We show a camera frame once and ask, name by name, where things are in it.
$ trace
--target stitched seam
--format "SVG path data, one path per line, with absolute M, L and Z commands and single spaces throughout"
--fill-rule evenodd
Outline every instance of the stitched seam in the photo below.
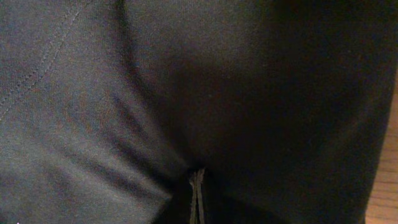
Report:
M 36 86 L 36 84 L 38 84 L 39 81 L 41 81 L 41 79 L 43 79 L 43 77 L 46 75 L 47 71 L 49 70 L 49 68 L 52 66 L 52 64 L 54 63 L 55 59 L 58 57 L 58 53 L 60 51 L 60 49 L 63 46 L 63 43 L 67 37 L 67 35 L 70 32 L 70 29 L 72 28 L 73 23 L 75 22 L 75 20 L 77 19 L 77 17 L 79 16 L 80 12 L 82 10 L 84 10 L 89 4 L 91 4 L 94 0 L 90 0 L 88 1 L 86 4 L 84 4 L 84 6 L 78 10 L 78 12 L 75 13 L 75 15 L 73 16 L 72 21 L 70 22 L 67 31 L 64 33 L 63 37 L 61 38 L 60 41 L 60 45 L 58 46 L 58 48 L 55 51 L 55 55 L 53 57 L 53 59 L 51 59 L 51 62 L 48 64 L 47 68 L 44 70 L 44 72 L 39 76 L 39 78 L 33 82 L 33 84 L 31 84 L 30 86 L 28 86 L 25 91 L 23 93 L 21 93 L 12 103 L 11 105 L 5 110 L 5 112 L 2 113 L 2 115 L 0 116 L 0 122 L 3 120 L 3 118 L 5 117 L 5 115 L 7 115 L 7 113 L 11 110 L 11 108 L 17 103 L 19 102 L 19 100 L 26 94 L 28 93 L 34 86 Z
M 20 92 L 21 87 L 23 86 L 23 84 L 25 82 L 27 82 L 34 74 L 37 73 L 37 71 L 39 70 L 40 66 L 43 65 L 43 63 L 45 62 L 45 60 L 47 59 L 47 57 L 49 56 L 49 52 L 53 49 L 53 42 L 54 40 L 57 39 L 57 29 L 61 28 L 63 26 L 63 24 L 66 22 L 66 20 L 69 18 L 69 15 L 71 14 L 71 12 L 65 13 L 64 18 L 61 22 L 61 24 L 55 29 L 55 32 L 53 34 L 52 37 L 50 37 L 49 39 L 47 39 L 47 41 L 50 41 L 48 46 L 47 46 L 47 50 L 44 51 L 44 55 L 42 57 L 42 59 L 40 60 L 38 66 L 33 70 L 33 72 L 31 72 L 30 74 L 26 75 L 24 78 L 21 78 L 20 80 L 18 80 L 18 84 L 12 88 L 9 93 L 1 100 L 0 102 L 0 106 L 3 107 L 6 104 L 6 101 L 9 99 L 9 97 L 12 95 L 12 93 L 16 92 Z

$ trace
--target navy fabric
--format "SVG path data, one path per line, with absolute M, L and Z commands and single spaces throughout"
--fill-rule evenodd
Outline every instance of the navy fabric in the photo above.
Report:
M 206 167 L 213 223 L 363 223 L 396 13 L 393 1 L 0 1 L 0 222 L 186 223 L 189 201 L 172 199 Z

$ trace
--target wooden floor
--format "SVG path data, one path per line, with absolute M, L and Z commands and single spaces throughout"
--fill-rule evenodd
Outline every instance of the wooden floor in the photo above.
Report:
M 366 224 L 398 224 L 398 77 Z

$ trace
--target dark pants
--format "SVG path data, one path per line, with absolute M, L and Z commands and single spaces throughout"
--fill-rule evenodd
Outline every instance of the dark pants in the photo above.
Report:
M 362 223 L 388 2 L 1 1 L 0 223 Z

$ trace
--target dark cloth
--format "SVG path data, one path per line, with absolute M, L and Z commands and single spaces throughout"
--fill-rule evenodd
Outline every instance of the dark cloth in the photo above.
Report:
M 213 223 L 362 223 L 396 14 L 380 0 L 0 1 L 0 223 L 186 223 L 183 177 L 201 167 Z

